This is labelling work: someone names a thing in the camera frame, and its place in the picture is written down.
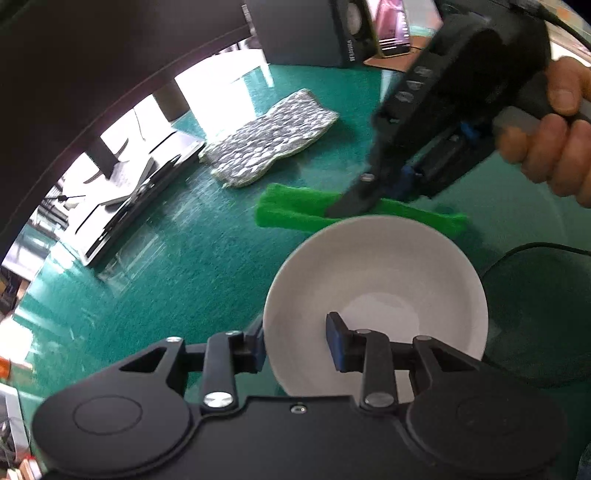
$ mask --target gray patterned cloth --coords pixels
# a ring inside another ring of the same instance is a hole
[[[312,145],[338,119],[339,114],[323,108],[309,90],[299,90],[221,142],[210,144],[201,162],[213,167],[212,175],[225,187],[244,187],[280,158]]]

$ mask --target speaker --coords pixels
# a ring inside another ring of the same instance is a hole
[[[247,0],[268,63],[347,67],[376,53],[366,0]]]

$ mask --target finger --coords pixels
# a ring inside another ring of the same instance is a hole
[[[546,115],[530,142],[530,151],[521,171],[534,183],[548,180],[562,155],[568,139],[569,126],[560,115]]]
[[[527,156],[528,143],[525,132],[516,127],[508,127],[496,139],[496,149],[505,161],[511,164],[521,163]]]
[[[587,173],[583,185],[579,189],[577,202],[582,207],[591,208],[591,170]]]
[[[591,125],[577,120],[562,157],[552,172],[550,188],[559,197],[575,195],[581,189],[591,166]]]
[[[547,70],[548,99],[560,115],[579,111],[581,98],[591,98],[591,71],[571,57],[550,63]]]

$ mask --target white bowl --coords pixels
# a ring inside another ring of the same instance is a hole
[[[464,253],[434,229],[393,216],[343,220],[310,237],[283,263],[265,304],[271,367],[293,396],[359,397],[361,374],[335,370],[328,312],[352,330],[410,343],[430,335],[481,359],[488,333],[485,293]],[[414,396],[397,372],[400,401]]]

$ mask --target desk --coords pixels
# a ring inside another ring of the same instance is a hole
[[[176,128],[211,141],[304,87],[340,113],[339,122],[310,148],[240,190],[222,189],[205,166],[196,165],[135,222],[112,260],[97,271],[83,268],[67,245],[57,244],[15,315],[33,333],[23,348],[30,348],[26,360],[36,373],[15,380],[22,392],[46,397],[164,337],[204,342],[216,332],[246,327],[262,312],[282,262],[308,237],[258,228],[253,212],[262,191],[270,182],[343,190],[363,171],[372,139],[369,116],[396,74],[368,67],[263,65],[230,82],[242,68],[235,60],[228,64],[232,58],[238,57],[213,57],[177,79],[192,112]],[[436,200],[417,205],[470,216],[469,229],[456,242],[480,273],[528,242],[591,249],[591,212],[528,182],[498,155]],[[258,383],[247,380],[239,379],[242,393],[277,390],[268,369]],[[581,413],[591,404],[591,388],[569,388],[555,395],[569,415]],[[187,396],[195,390],[190,387]],[[33,408],[25,405],[29,420]],[[591,440],[591,421],[577,419],[575,430],[562,469],[570,478]]]

